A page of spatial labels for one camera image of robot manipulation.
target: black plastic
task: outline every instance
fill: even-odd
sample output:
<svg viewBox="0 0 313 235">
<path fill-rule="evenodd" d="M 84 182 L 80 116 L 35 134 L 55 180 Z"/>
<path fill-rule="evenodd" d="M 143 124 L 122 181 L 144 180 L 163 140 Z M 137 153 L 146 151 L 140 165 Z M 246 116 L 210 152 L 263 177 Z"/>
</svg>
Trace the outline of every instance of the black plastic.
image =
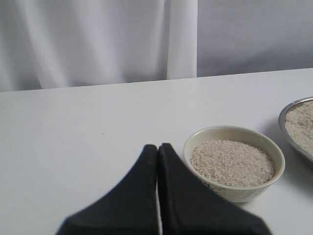
<svg viewBox="0 0 313 235">
<path fill-rule="evenodd" d="M 157 235 L 156 165 L 157 148 L 146 145 L 124 179 L 67 218 L 57 235 Z"/>
<path fill-rule="evenodd" d="M 205 186 L 167 143 L 158 153 L 157 187 L 164 235 L 271 234 L 262 219 Z"/>
</svg>

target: cream bowl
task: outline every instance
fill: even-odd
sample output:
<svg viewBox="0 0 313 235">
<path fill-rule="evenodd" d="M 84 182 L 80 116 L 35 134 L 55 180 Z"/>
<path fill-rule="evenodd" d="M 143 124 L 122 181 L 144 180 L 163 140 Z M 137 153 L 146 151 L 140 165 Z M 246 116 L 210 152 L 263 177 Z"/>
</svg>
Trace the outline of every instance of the cream bowl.
<svg viewBox="0 0 313 235">
<path fill-rule="evenodd" d="M 190 163 L 193 150 L 206 141 L 229 140 L 239 141 L 267 153 L 273 162 L 274 176 L 264 184 L 254 187 L 230 187 L 211 181 L 200 175 Z M 285 158 L 281 149 L 270 138 L 258 132 L 237 126 L 212 126 L 192 134 L 186 141 L 183 157 L 188 169 L 211 190 L 231 202 L 247 202 L 261 195 L 270 185 L 276 182 L 285 170 Z"/>
</svg>

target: rice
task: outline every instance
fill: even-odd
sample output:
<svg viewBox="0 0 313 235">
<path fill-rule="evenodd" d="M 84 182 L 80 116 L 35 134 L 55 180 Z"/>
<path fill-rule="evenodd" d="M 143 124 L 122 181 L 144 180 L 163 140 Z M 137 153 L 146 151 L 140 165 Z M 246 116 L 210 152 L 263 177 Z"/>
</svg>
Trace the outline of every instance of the rice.
<svg viewBox="0 0 313 235">
<path fill-rule="evenodd" d="M 285 127 L 290 137 L 313 156 L 313 100 L 287 112 Z"/>
<path fill-rule="evenodd" d="M 274 176 L 268 155 L 242 142 L 204 142 L 193 150 L 190 162 L 202 176 L 225 186 L 258 186 Z"/>
</svg>

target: bowl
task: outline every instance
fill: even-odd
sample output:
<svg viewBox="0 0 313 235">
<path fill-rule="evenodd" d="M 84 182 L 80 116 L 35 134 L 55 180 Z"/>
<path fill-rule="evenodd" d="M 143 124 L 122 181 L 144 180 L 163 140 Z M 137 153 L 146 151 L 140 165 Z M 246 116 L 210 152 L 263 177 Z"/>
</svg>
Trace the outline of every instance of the bowl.
<svg viewBox="0 0 313 235">
<path fill-rule="evenodd" d="M 231 187 L 221 185 L 200 175 L 190 163 L 193 150 L 206 141 L 229 140 L 239 141 L 267 153 L 273 162 L 274 176 L 264 184 L 254 187 Z M 247 202 L 261 195 L 270 185 L 276 182 L 285 170 L 285 158 L 280 148 L 268 137 L 258 132 L 237 126 L 212 126 L 201 129 L 192 134 L 183 149 L 185 164 L 206 186 L 230 202 Z"/>
<path fill-rule="evenodd" d="M 278 123 L 280 126 L 280 129 L 283 133 L 283 136 L 287 140 L 287 142 L 293 147 L 293 149 L 300 154 L 300 156 L 304 157 L 304 160 L 306 162 L 309 162 L 311 165 L 313 165 L 313 156 L 309 154 L 307 151 L 305 151 L 302 147 L 300 147 L 288 134 L 288 131 L 286 130 L 285 124 L 286 124 L 286 114 L 289 111 L 294 110 L 295 108 L 301 106 L 303 103 L 313 100 L 313 97 L 308 97 L 304 99 L 297 100 L 295 102 L 292 102 L 291 104 L 287 105 L 282 112 L 279 115 Z"/>
</svg>

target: curtain fold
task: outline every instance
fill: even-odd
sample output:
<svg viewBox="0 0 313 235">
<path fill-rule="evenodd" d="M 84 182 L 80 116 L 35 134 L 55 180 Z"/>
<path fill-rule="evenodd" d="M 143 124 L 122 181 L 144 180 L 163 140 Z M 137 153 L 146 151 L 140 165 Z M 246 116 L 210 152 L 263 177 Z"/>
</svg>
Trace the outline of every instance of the curtain fold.
<svg viewBox="0 0 313 235">
<path fill-rule="evenodd" d="M 0 91 L 195 77 L 197 0 L 2 0 Z"/>
</svg>

